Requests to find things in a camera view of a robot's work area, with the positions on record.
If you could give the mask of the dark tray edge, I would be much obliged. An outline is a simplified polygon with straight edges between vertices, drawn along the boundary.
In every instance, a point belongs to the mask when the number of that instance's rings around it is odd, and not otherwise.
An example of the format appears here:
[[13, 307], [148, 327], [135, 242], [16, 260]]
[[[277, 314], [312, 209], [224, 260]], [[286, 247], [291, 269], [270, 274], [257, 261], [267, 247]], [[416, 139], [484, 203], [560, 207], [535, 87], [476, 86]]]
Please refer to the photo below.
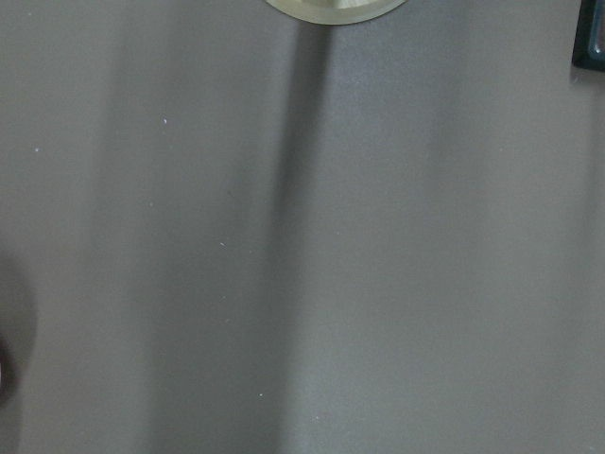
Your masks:
[[582, 0], [572, 52], [572, 64], [604, 71], [604, 0]]

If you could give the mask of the green bowl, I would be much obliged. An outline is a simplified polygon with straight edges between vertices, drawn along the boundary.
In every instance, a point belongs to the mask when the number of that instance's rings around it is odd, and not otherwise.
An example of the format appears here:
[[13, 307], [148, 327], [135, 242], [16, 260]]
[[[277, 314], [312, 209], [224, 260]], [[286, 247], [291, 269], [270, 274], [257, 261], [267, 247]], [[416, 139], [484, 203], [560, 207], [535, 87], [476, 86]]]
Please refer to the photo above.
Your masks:
[[280, 12], [317, 25], [358, 24], [399, 8], [406, 0], [267, 0]]

